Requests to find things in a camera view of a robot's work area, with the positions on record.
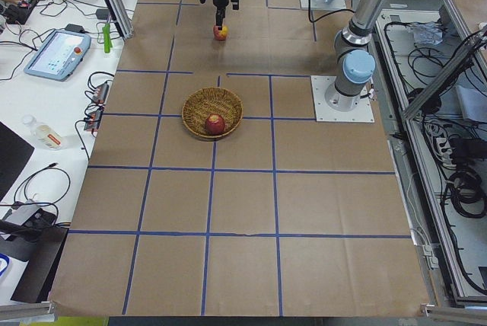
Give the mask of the teach pendant near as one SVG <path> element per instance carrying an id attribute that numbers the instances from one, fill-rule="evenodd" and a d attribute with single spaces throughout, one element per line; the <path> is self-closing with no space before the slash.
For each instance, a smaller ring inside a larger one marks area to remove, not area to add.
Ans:
<path id="1" fill-rule="evenodd" d="M 91 37 L 64 29 L 54 30 L 24 67 L 27 75 L 62 82 L 78 67 L 91 47 Z"/>

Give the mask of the woven wicker basket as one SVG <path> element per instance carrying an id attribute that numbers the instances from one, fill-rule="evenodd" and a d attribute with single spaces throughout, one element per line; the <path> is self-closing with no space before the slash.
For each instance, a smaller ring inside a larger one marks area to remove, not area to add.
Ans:
<path id="1" fill-rule="evenodd" d="M 184 126 L 199 139 L 218 140 L 239 127 L 243 103 L 226 88 L 201 88 L 185 100 L 182 119 Z"/>

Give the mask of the black power adapter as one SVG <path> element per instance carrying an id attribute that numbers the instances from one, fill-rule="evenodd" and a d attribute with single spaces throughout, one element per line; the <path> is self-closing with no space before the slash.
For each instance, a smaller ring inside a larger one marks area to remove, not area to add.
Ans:
<path id="1" fill-rule="evenodd" d="M 110 11 L 107 8 L 98 8 L 95 11 L 95 16 L 100 21 L 105 21 L 110 17 Z"/>

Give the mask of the clear plastic bottle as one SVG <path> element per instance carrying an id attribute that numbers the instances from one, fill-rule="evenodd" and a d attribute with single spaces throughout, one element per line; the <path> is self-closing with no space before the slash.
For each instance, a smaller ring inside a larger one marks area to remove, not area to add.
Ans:
<path id="1" fill-rule="evenodd" d="M 40 122 L 34 116 L 27 114 L 22 117 L 22 123 L 45 147 L 52 150 L 59 150 L 66 147 L 66 141 L 51 126 Z"/>

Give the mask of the dark red apple in basket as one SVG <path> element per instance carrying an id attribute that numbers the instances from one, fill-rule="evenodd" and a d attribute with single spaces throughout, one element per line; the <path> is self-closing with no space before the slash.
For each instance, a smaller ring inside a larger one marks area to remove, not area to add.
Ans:
<path id="1" fill-rule="evenodd" d="M 205 130 L 209 135 L 218 136 L 225 131 L 224 118 L 217 113 L 211 113 L 205 120 Z"/>

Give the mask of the red yellow apple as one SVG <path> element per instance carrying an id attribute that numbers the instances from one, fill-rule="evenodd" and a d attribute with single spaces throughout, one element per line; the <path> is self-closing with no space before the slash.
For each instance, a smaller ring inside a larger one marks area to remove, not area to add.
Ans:
<path id="1" fill-rule="evenodd" d="M 217 41 L 226 41 L 228 37 L 228 27 L 226 25 L 213 27 L 214 39 Z"/>

